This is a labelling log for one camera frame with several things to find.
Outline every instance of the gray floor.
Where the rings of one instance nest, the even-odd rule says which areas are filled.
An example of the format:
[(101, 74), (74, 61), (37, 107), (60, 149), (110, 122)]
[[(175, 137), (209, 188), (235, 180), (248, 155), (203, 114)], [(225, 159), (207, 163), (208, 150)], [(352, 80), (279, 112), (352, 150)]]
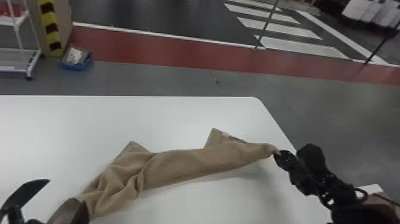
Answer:
[(321, 146), (343, 180), (379, 183), (400, 201), (400, 87), (100, 61), (75, 73), (51, 58), (35, 73), (0, 74), (0, 94), (257, 97), (296, 148)]

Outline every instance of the white floor marking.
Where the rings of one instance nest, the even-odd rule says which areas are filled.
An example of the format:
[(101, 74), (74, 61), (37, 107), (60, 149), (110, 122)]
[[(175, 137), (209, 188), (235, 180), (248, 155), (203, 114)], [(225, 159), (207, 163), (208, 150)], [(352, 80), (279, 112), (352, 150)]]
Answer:
[(379, 186), (379, 184), (376, 184), (376, 183), (366, 185), (366, 186), (359, 186), (359, 188), (367, 191), (368, 194), (383, 192), (383, 189)]
[[(306, 17), (307, 19), (311, 20), (312, 22), (314, 22), (316, 25), (322, 27), (324, 30), (326, 30), (327, 32), (329, 32), (333, 36), (335, 36), (338, 39), (340, 39), (341, 41), (343, 41), (344, 43), (349, 45), (351, 48), (353, 48), (354, 50), (358, 51), (363, 56), (368, 58), (371, 55), (371, 52), (369, 50), (365, 49), (364, 47), (362, 47), (358, 43), (352, 41), (350, 38), (346, 37), (345, 35), (339, 33), (334, 28), (326, 25), (325, 23), (323, 23), (319, 19), (317, 19), (314, 16), (312, 16), (310, 13), (306, 13), (306, 12), (299, 11), (299, 10), (297, 10), (297, 12), (300, 13), (302, 16)], [(388, 65), (388, 63), (385, 60), (383, 60), (382, 58), (380, 58), (380, 57), (378, 57), (376, 55), (372, 58), (372, 60), (375, 63)]]
[[(272, 10), (272, 8), (274, 7), (273, 5), (270, 5), (270, 4), (266, 4), (266, 3), (262, 3), (262, 2), (255, 2), (255, 1), (250, 1), (250, 0), (228, 0), (228, 1), (242, 3), (242, 4), (246, 4), (246, 5), (253, 5), (253, 6), (260, 7), (260, 8), (267, 8), (269, 10)], [(278, 7), (276, 7), (275, 10), (278, 12), (282, 12), (282, 10)]]
[(331, 46), (322, 46), (297, 41), (286, 41), (283, 39), (269, 38), (266, 36), (261, 38), (261, 43), (267, 49), (348, 59), (346, 55)]
[(123, 32), (123, 33), (135, 33), (135, 34), (141, 34), (141, 35), (159, 36), (162, 38), (173, 38), (173, 39), (182, 39), (182, 40), (187, 40), (187, 41), (215, 43), (215, 44), (220, 44), (220, 45), (238, 46), (238, 47), (242, 47), (242, 48), (254, 48), (253, 45), (248, 45), (248, 44), (243, 44), (243, 43), (214, 41), (214, 40), (208, 40), (208, 39), (202, 39), (202, 38), (190, 38), (187, 36), (178, 36), (178, 35), (171, 35), (171, 34), (165, 34), (165, 33), (155, 33), (155, 32), (150, 32), (150, 31), (143, 31), (143, 30), (131, 30), (131, 29), (125, 29), (125, 28), (111, 27), (111, 26), (101, 26), (101, 25), (90, 24), (90, 23), (73, 22), (73, 24), (74, 24), (74, 26), (87, 27), (87, 28), (93, 28), (93, 29), (101, 29), (101, 30), (112, 30), (112, 31), (118, 31), (118, 32)]
[[(255, 16), (264, 17), (264, 18), (268, 18), (268, 16), (270, 15), (270, 13), (268, 13), (268, 12), (264, 12), (261, 10), (253, 10), (252, 8), (245, 8), (245, 7), (240, 7), (240, 6), (236, 6), (236, 5), (230, 5), (230, 4), (225, 4), (225, 6), (230, 11), (234, 11), (237, 13), (243, 13), (243, 14), (247, 14), (247, 15), (255, 15)], [(300, 24), (294, 18), (292, 18), (288, 15), (281, 15), (281, 14), (274, 13), (272, 15), (272, 18), (275, 20), (281, 20), (281, 21), (286, 21), (286, 22), (290, 22), (290, 23)]]
[[(264, 28), (265, 22), (259, 21), (259, 20), (250, 20), (248, 18), (240, 18), (238, 17), (239, 21), (243, 23), (246, 27), (250, 28), (255, 28), (262, 30)], [(306, 38), (315, 38), (322, 40), (318, 35), (316, 35), (314, 32), (302, 28), (297, 28), (297, 27), (290, 27), (290, 26), (284, 26), (284, 25), (279, 25), (279, 24), (274, 24), (270, 23), (268, 24), (267, 30), (273, 31), (273, 32), (278, 32), (278, 33), (285, 33), (289, 35), (295, 35), (295, 36), (303, 36)]]

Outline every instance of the fabric fold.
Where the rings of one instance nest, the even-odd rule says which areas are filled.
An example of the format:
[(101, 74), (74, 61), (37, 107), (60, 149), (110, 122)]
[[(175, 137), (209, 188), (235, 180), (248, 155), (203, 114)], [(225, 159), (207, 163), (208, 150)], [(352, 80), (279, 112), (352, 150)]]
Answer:
[[(121, 209), (142, 191), (188, 181), (201, 176), (237, 169), (271, 156), (278, 149), (270, 144), (255, 144), (213, 129), (204, 148), (152, 153), (135, 142), (129, 144), (74, 197), (87, 204), (91, 219)], [(69, 199), (50, 218), (49, 223), (68, 223)]]

